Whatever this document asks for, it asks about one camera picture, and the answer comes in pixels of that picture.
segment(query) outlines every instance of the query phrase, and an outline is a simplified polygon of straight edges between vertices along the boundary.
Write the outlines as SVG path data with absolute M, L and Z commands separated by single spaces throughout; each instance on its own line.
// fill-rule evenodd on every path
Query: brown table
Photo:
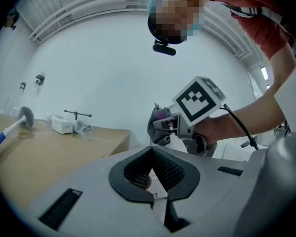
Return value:
M 0 132 L 16 121 L 0 115 Z M 33 130 L 19 128 L 0 145 L 0 189 L 26 209 L 33 199 L 72 171 L 129 147 L 128 130 L 94 127 L 88 138 L 59 134 L 44 120 Z

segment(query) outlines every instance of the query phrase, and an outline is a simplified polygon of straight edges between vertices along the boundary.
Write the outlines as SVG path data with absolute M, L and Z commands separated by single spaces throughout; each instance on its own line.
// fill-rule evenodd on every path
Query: gray brush head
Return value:
M 22 107 L 19 111 L 18 119 L 20 119 L 23 115 L 26 117 L 26 122 L 22 123 L 21 126 L 28 130 L 31 130 L 34 124 L 33 112 L 29 107 Z

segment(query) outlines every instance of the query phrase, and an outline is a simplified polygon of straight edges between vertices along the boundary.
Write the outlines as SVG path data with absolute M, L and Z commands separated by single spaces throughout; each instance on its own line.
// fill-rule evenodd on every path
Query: person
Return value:
M 266 93 L 254 103 L 235 111 L 235 114 L 251 134 L 269 131 L 285 121 L 274 94 L 296 66 L 292 50 L 296 42 L 296 0 L 149 0 L 148 25 L 151 33 L 167 43 L 184 41 L 203 17 L 204 6 L 209 1 L 236 7 L 267 7 L 279 15 L 286 14 L 283 17 L 285 25 L 281 25 L 264 15 L 243 17 L 231 13 L 248 36 L 261 47 L 274 74 L 274 83 Z M 245 136 L 229 114 L 206 118 L 195 126 L 195 132 L 205 136 L 209 144 Z

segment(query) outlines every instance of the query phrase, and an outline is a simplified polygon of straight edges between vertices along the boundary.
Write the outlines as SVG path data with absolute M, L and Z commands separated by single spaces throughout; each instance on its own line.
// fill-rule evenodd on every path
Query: white brush handle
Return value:
M 7 137 L 11 132 L 13 132 L 20 124 L 25 122 L 26 122 L 26 117 L 22 116 L 18 121 L 16 121 L 14 124 L 12 124 L 6 130 L 3 131 L 5 137 Z

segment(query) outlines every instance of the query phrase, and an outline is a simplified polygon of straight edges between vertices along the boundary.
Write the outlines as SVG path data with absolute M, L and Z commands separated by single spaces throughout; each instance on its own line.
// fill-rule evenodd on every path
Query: ceiling light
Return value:
M 267 75 L 267 72 L 266 72 L 266 68 L 265 67 L 261 68 L 261 71 L 262 71 L 262 74 L 264 76 L 264 79 L 268 80 L 268 75 Z

